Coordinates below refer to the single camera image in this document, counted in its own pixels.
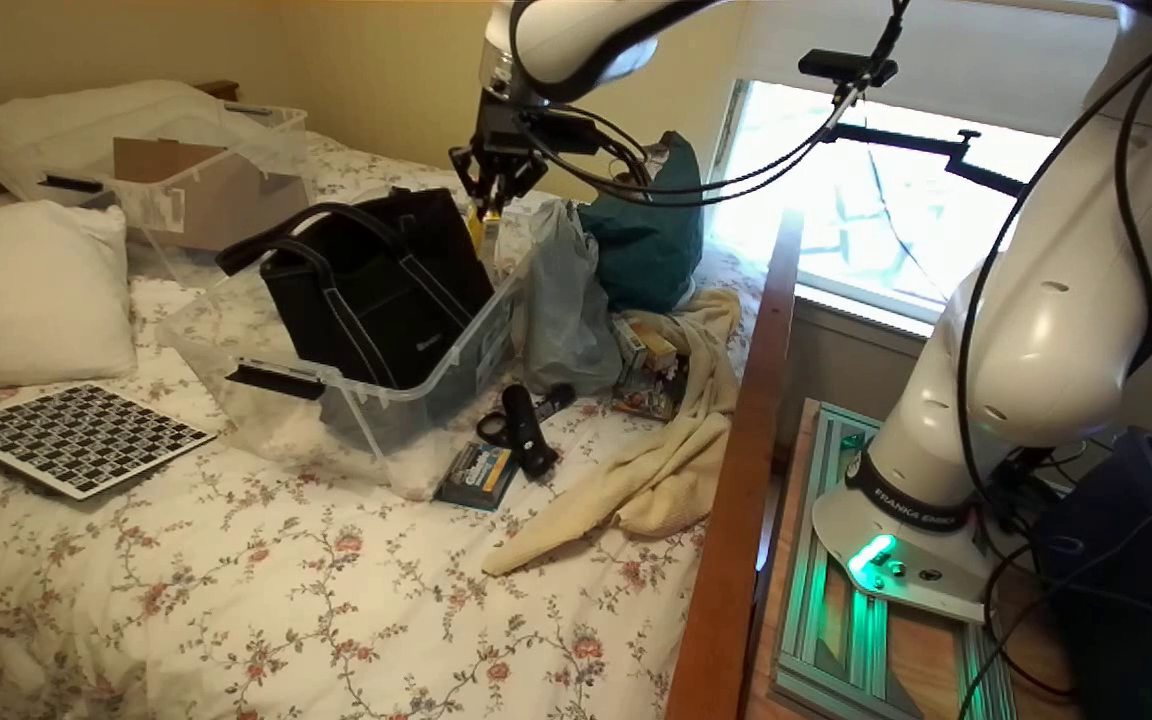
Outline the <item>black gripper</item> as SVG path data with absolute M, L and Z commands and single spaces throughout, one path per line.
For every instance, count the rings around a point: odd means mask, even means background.
M 449 163 L 479 218 L 501 211 L 533 193 L 550 172 L 540 145 L 550 140 L 551 112 L 544 106 L 515 106 L 486 94 L 475 129 L 449 152 Z

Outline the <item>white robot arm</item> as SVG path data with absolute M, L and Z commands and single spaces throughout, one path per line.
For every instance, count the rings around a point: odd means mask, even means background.
M 592 145 L 578 99 L 644 68 L 712 0 L 496 0 L 475 132 L 451 152 L 492 211 Z M 897 408 L 814 534 L 872 595 L 983 617 L 989 478 L 1114 415 L 1152 341 L 1152 0 L 1115 0 L 1115 40 L 989 257 L 944 303 Z

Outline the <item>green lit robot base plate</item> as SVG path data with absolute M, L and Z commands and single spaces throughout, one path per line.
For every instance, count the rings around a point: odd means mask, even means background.
M 771 697 L 821 720 L 1022 720 L 981 628 L 991 564 L 967 535 L 902 535 L 848 499 L 878 425 L 807 404 L 786 508 Z

